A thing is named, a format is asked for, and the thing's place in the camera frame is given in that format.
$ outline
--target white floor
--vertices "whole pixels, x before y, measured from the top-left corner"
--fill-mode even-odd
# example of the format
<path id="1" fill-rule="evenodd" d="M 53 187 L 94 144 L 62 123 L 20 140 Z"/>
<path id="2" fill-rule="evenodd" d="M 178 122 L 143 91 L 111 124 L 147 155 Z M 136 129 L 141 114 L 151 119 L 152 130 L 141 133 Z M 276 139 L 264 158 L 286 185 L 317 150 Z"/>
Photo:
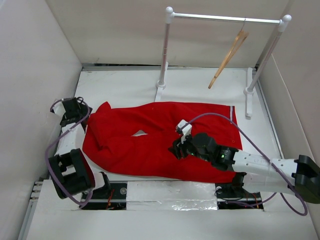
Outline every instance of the white floor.
<path id="1" fill-rule="evenodd" d="M 83 71 L 75 96 L 83 97 L 93 111 L 108 101 L 112 108 L 153 102 L 159 70 Z M 161 101 L 201 102 L 235 106 L 239 127 L 271 158 L 280 158 L 267 110 L 257 93 L 253 116 L 245 117 L 247 69 L 223 70 L 212 89 L 215 68 L 170 68 Z M 257 153 L 242 137 L 243 150 Z M 90 162 L 94 172 L 101 169 Z M 112 181 L 163 180 L 107 174 Z M 265 199 L 270 193 L 263 193 Z M 299 210 L 300 203 L 289 197 Z M 60 200 L 48 180 L 29 230 L 28 239 L 317 239 L 311 218 L 293 213 L 279 197 L 260 210 L 218 211 L 81 211 L 70 200 Z"/>

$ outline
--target orange wire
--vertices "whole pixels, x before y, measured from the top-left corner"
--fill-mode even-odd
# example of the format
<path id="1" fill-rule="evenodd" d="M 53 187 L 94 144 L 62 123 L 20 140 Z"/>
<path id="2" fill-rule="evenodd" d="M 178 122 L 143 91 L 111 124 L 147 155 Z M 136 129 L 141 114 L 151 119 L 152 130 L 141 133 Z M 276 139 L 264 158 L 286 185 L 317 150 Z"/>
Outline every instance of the orange wire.
<path id="1" fill-rule="evenodd" d="M 114 192 L 115 192 L 115 190 L 112 189 L 112 192 L 111 192 L 111 195 L 110 195 L 109 198 L 108 198 L 108 204 L 107 204 L 105 210 L 108 210 L 108 207 L 111 205 L 110 200 L 112 199 L 112 196 L 113 196 Z"/>
<path id="2" fill-rule="evenodd" d="M 255 203 L 258 204 L 258 200 L 257 200 L 256 195 L 254 193 L 252 193 L 252 195 L 254 196 Z"/>

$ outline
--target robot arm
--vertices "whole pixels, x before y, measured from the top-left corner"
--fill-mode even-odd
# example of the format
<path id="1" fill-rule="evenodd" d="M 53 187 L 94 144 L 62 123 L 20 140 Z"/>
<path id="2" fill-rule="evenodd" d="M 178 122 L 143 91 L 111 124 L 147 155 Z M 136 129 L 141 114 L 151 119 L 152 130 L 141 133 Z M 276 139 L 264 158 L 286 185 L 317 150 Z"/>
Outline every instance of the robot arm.
<path id="1" fill-rule="evenodd" d="M 232 184 L 242 187 L 250 193 L 273 192 L 294 194 L 283 178 L 272 166 L 274 164 L 290 181 L 303 200 L 308 203 L 320 204 L 320 168 L 305 155 L 298 159 L 272 159 L 267 162 L 262 156 L 245 151 L 218 145 L 206 133 L 191 135 L 192 126 L 182 120 L 177 131 L 182 136 L 172 144 L 171 151 L 177 159 L 195 156 L 210 162 L 221 171 L 232 171 L 236 175 Z"/>
<path id="2" fill-rule="evenodd" d="M 47 163 L 48 169 L 51 169 L 51 177 L 54 174 L 57 179 L 56 181 L 52 178 L 52 182 L 58 196 L 65 199 L 70 197 L 68 194 L 75 196 L 93 191 L 96 195 L 108 198 L 112 188 L 107 175 L 104 172 L 93 173 L 79 148 L 92 108 L 84 104 L 81 97 L 72 97 L 55 102 L 50 111 L 61 117 L 61 134 L 68 131 L 68 134 L 59 140 L 55 155 L 49 157 Z"/>

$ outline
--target wire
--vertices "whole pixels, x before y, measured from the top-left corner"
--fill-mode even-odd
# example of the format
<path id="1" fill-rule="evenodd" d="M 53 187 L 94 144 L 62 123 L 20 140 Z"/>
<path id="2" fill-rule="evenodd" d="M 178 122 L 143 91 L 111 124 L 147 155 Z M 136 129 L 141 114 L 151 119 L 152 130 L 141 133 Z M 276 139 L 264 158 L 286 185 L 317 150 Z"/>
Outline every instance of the wire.
<path id="1" fill-rule="evenodd" d="M 110 195 L 109 198 L 108 198 L 108 204 L 107 204 L 105 210 L 108 210 L 109 206 L 111 205 L 110 201 L 111 201 L 111 199 L 112 199 L 112 196 L 114 195 L 114 192 L 115 192 L 115 190 L 112 189 L 112 192 L 111 192 L 111 195 Z"/>
<path id="2" fill-rule="evenodd" d="M 251 194 L 253 195 L 253 197 L 254 197 L 254 199 L 255 199 L 255 203 L 257 204 L 257 205 L 256 205 L 256 208 L 259 209 L 259 204 L 258 204 L 258 200 L 257 200 L 256 195 L 255 195 L 254 193 L 251 193 Z"/>
<path id="3" fill-rule="evenodd" d="M 248 203 L 245 203 L 245 202 L 239 202 L 239 201 L 229 201 L 228 204 L 238 204 L 238 205 L 241 205 L 241 206 L 247 206 L 249 208 L 253 208 L 255 206 L 258 206 L 258 205 L 261 205 L 261 204 L 265 204 L 266 202 L 268 202 L 269 200 L 271 200 L 277 193 L 274 192 L 269 198 L 267 198 L 266 200 L 264 201 L 261 201 L 261 202 L 258 202 L 258 203 L 255 203 L 255 204 L 248 204 Z"/>
<path id="4" fill-rule="evenodd" d="M 238 199 L 233 199 L 232 201 L 229 201 L 228 199 L 225 199 L 225 198 L 222 198 L 220 196 L 217 196 L 217 192 L 216 191 L 214 192 L 214 196 L 219 198 L 219 199 L 222 199 L 223 201 L 225 201 L 225 204 L 237 204 L 239 206 L 243 206 L 243 205 L 238 204 L 238 203 L 241 203 L 241 202 L 238 202 L 238 201 L 244 198 L 243 195 L 242 195 L 242 197 L 239 197 Z"/>
<path id="5" fill-rule="evenodd" d="M 303 198 L 301 197 L 301 195 L 297 192 L 297 190 L 295 189 L 295 187 L 291 184 L 291 182 L 289 181 L 289 179 L 286 177 L 285 174 L 282 173 L 282 171 L 274 164 L 271 162 L 271 159 L 267 157 L 266 154 L 264 154 L 260 148 L 258 148 L 257 145 L 255 145 L 255 143 L 240 129 L 240 127 L 238 127 L 237 124 L 235 124 L 232 120 L 230 120 L 229 118 L 227 118 L 226 116 L 224 115 L 221 115 L 219 113 L 215 113 L 215 112 L 207 112 L 207 113 L 203 113 L 203 114 L 200 114 L 198 116 L 196 116 L 195 118 L 193 118 L 192 120 L 190 120 L 189 122 L 187 122 L 183 127 L 181 127 L 181 130 L 184 129 L 188 124 L 191 124 L 193 123 L 195 120 L 201 118 L 201 117 L 204 117 L 204 116 L 208 116 L 208 115 L 213 115 L 213 116 L 218 116 L 218 117 L 221 117 L 227 121 L 229 121 L 233 126 L 235 126 L 239 132 L 248 140 L 248 142 L 265 158 L 265 160 L 271 164 L 271 166 L 275 169 L 275 171 L 277 173 L 280 174 L 280 176 L 283 178 L 283 180 L 288 184 L 289 188 L 293 191 L 294 195 L 300 200 L 300 202 L 302 203 L 302 206 L 304 208 L 304 212 L 301 213 L 299 211 L 297 211 L 296 209 L 294 209 L 290 204 L 289 202 L 287 201 L 287 199 L 285 198 L 285 196 L 281 193 L 281 197 L 283 198 L 284 202 L 288 205 L 288 207 L 294 211 L 296 214 L 300 215 L 300 216 L 306 216 L 308 215 L 308 208 L 307 208 L 307 205 L 305 203 L 305 201 L 303 200 Z M 268 200 L 270 200 L 271 198 L 273 198 L 277 193 L 275 192 L 270 198 L 268 198 Z M 248 204 L 247 207 L 249 206 L 257 206 L 257 205 L 260 205 L 262 204 L 263 202 L 260 202 L 260 203 L 257 203 L 257 204 Z"/>
<path id="6" fill-rule="evenodd" d="M 72 98 L 62 98 L 56 102 L 54 102 L 51 107 L 50 107 L 50 111 L 52 111 L 52 109 L 54 108 L 54 106 L 57 103 L 60 103 L 64 100 L 70 100 Z M 52 177 L 52 179 L 54 180 L 54 182 L 58 185 L 58 187 L 62 190 L 62 192 L 68 197 L 70 198 L 73 202 L 75 202 L 76 204 L 80 205 L 80 208 L 83 208 L 85 205 L 87 205 L 87 203 L 90 201 L 90 199 L 92 198 L 93 195 L 93 190 L 91 189 L 88 192 L 88 195 L 86 196 L 85 201 L 78 201 L 76 200 L 69 192 L 68 190 L 62 185 L 62 183 L 59 181 L 59 179 L 57 178 L 57 176 L 55 175 L 55 172 L 53 171 L 52 167 L 50 166 L 50 162 L 49 162 L 49 150 L 53 147 L 56 146 L 56 144 L 64 137 L 66 136 L 72 129 L 74 129 L 76 126 L 78 126 L 79 124 L 81 124 L 85 119 L 87 119 L 87 117 L 89 117 L 90 115 L 90 108 L 89 106 L 82 100 L 83 104 L 87 107 L 87 113 L 86 115 L 80 119 L 77 123 L 75 123 L 72 127 L 70 127 L 68 130 L 66 130 L 63 134 L 61 134 L 56 140 L 54 140 L 45 150 L 44 152 L 44 159 L 45 159 L 45 164 L 48 168 L 48 171 Z"/>

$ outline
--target pole base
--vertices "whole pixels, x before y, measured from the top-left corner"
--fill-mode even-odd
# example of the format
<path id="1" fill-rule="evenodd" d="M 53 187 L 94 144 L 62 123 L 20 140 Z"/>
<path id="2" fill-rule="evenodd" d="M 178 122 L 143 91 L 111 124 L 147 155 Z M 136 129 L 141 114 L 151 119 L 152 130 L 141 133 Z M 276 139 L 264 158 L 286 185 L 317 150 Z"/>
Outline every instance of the pole base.
<path id="1" fill-rule="evenodd" d="M 155 94 L 155 98 L 154 98 L 155 102 L 160 102 L 162 93 L 163 93 L 164 89 L 166 88 L 166 77 L 167 77 L 168 65 L 169 65 L 169 63 L 166 61 L 165 68 L 164 68 L 164 74 L 163 74 L 163 81 L 160 81 L 160 79 L 159 79 L 156 82 L 157 90 L 156 90 L 156 94 Z"/>

